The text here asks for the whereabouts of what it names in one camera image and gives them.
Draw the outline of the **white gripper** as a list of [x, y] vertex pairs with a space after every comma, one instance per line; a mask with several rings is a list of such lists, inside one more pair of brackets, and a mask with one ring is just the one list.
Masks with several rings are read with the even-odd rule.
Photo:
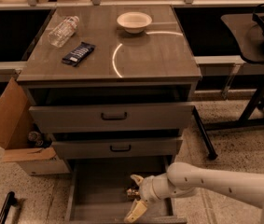
[[141, 200], [134, 200], [130, 212], [124, 218], [125, 223], [133, 223], [147, 210], [146, 203], [156, 203], [167, 198], [186, 198], [197, 193], [195, 188], [178, 188], [166, 174], [142, 177], [131, 175], [131, 179], [139, 187]]

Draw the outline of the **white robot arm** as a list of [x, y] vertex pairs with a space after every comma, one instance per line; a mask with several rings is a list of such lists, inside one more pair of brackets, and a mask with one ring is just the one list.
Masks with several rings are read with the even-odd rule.
[[188, 195], [195, 188], [230, 197], [262, 210], [264, 224], [264, 174], [202, 169], [185, 162], [172, 163], [164, 174], [141, 177], [131, 175], [139, 187], [139, 200], [134, 200], [125, 223], [139, 219], [153, 204], [166, 198]]

